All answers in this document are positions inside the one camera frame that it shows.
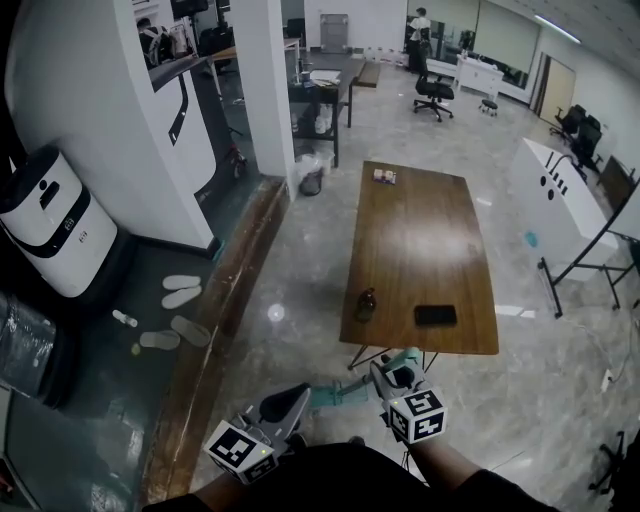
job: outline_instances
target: white pillar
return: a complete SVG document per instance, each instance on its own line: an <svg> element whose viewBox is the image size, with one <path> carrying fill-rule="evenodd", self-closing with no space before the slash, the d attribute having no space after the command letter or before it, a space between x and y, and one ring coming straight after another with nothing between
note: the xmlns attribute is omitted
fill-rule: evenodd
<svg viewBox="0 0 640 512"><path fill-rule="evenodd" d="M295 194L280 0L231 0L231 17L258 169Z"/></svg>

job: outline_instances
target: wooden table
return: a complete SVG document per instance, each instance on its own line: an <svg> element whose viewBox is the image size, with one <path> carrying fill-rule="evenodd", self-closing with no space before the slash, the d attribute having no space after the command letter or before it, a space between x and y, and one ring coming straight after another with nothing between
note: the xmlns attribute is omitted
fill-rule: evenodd
<svg viewBox="0 0 640 512"><path fill-rule="evenodd" d="M375 169L397 173L396 184L374 182ZM369 287L377 307L363 324L354 312ZM457 325L416 327L413 309L423 304L452 304ZM364 162L340 341L362 345L349 368L369 345L383 347L380 354L409 347L498 353L489 267L463 178Z"/></svg>
<svg viewBox="0 0 640 512"><path fill-rule="evenodd" d="M300 59L300 38L299 37L291 37L284 39L284 49L294 50L296 52L296 63ZM211 72L213 73L213 78L216 82L216 88L218 89L218 94L220 95L220 84L218 83L218 73L216 72L216 67L214 66L214 62L219 60L230 60L238 58L238 50L235 46L231 46L226 48L225 50L220 50L219 52L214 53L209 56L209 62L211 63Z"/></svg>

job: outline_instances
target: white slipper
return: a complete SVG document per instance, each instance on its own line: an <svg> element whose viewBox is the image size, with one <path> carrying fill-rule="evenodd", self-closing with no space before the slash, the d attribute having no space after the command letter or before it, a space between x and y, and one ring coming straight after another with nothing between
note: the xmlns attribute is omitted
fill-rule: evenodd
<svg viewBox="0 0 640 512"><path fill-rule="evenodd" d="M207 329L183 316L174 316L171 328L196 347L206 347L211 341L211 333Z"/></svg>
<svg viewBox="0 0 640 512"><path fill-rule="evenodd" d="M200 284L198 276L167 276L162 280L162 287L165 290L182 290L183 288L193 288Z"/></svg>
<svg viewBox="0 0 640 512"><path fill-rule="evenodd" d="M177 292L170 293L162 299L162 307L164 309L176 309L186 304L192 299L195 299L202 293L202 286L196 286L194 288L183 288Z"/></svg>
<svg viewBox="0 0 640 512"><path fill-rule="evenodd" d="M140 346L145 348L175 350L178 345L180 345L180 335L173 331L143 332L140 336Z"/></svg>

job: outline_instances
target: glossy floor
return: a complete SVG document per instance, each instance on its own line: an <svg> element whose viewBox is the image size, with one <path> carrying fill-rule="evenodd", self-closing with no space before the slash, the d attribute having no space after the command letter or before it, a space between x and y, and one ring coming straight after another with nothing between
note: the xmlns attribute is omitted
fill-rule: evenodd
<svg viewBox="0 0 640 512"><path fill-rule="evenodd" d="M595 498L587 486L605 467L598 446L613 443L618 430L635 435L639 426L640 350L629 310L638 276L621 284L618 312L611 310L603 275L584 285L563 283L565 317L555 320L524 239L529 226L508 169L521 137L561 145L525 106L502 97L497 118L482 114L481 97L467 91L451 102L455 119L437 123L430 112L414 114L414 83L415 77L386 67L377 89L357 90L353 127L341 131L340 168L325 178L320 195L291 205L271 248L210 428L267 386L346 383L362 375L365 367L346 369L357 347L338 341L362 161L447 172L466 178L475 201L499 313L500 353L442 354L435 361L428 378L448 401L445 436L542 501L564 510L606 510L607 498ZM590 177L593 188L595 181ZM621 249L616 259L628 257ZM283 316L273 314L279 312L274 305L284 308ZM623 365L630 343L633 352ZM605 370L617 376L623 366L602 394ZM399 463L402 449L380 412L370 392L365 403L311 411L303 430L313 444L360 435ZM217 472L202 454L193 487Z"/></svg>

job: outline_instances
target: door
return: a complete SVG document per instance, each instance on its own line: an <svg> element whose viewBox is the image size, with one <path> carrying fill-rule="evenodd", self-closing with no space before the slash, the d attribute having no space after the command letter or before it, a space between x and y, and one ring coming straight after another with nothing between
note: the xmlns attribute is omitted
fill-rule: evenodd
<svg viewBox="0 0 640 512"><path fill-rule="evenodd" d="M558 107L562 109L562 116L566 115L571 107L573 99L573 89L576 83L576 74L564 64L549 58L549 72L547 75L546 87L543 84L544 99L540 109L540 119L560 126L555 116L558 114Z"/></svg>

